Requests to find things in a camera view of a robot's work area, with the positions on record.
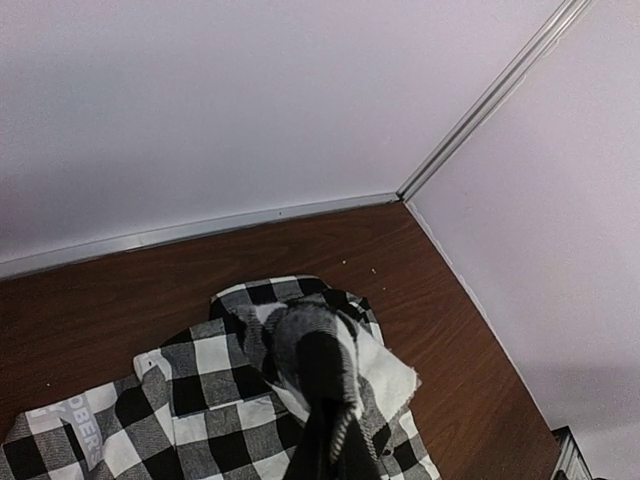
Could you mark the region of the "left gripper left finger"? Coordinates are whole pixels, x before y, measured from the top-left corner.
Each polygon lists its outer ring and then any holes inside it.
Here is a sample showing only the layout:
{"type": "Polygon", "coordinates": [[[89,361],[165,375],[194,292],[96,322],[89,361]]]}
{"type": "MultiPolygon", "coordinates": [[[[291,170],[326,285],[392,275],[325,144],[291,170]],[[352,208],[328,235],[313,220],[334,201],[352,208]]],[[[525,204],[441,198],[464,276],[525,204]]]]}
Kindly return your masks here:
{"type": "Polygon", "coordinates": [[[312,405],[300,442],[285,473],[285,480],[330,480],[336,467],[329,460],[329,447],[338,403],[323,399],[312,405]]]}

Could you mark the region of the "black white plaid shirt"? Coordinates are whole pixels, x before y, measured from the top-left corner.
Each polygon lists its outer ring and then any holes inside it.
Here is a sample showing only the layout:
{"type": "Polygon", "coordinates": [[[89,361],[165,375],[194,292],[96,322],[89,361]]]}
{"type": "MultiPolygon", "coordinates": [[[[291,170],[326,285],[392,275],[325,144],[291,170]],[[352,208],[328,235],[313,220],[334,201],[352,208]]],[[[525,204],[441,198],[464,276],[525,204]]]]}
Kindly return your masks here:
{"type": "Polygon", "coordinates": [[[380,479],[436,479],[409,408],[420,381],[364,298],[307,275],[213,296],[206,322],[133,361],[131,376],[21,413],[5,479],[284,479],[312,405],[338,403],[380,479]]]}

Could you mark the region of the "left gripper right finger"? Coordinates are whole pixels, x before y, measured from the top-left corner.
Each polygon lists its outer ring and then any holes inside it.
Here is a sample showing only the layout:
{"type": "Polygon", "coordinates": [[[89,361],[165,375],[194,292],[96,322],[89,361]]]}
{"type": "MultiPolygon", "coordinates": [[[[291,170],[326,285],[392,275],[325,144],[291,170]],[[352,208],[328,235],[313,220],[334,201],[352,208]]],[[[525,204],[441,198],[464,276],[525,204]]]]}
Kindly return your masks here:
{"type": "Polygon", "coordinates": [[[352,415],[337,421],[329,442],[328,461],[331,479],[381,478],[375,451],[352,415]]]}

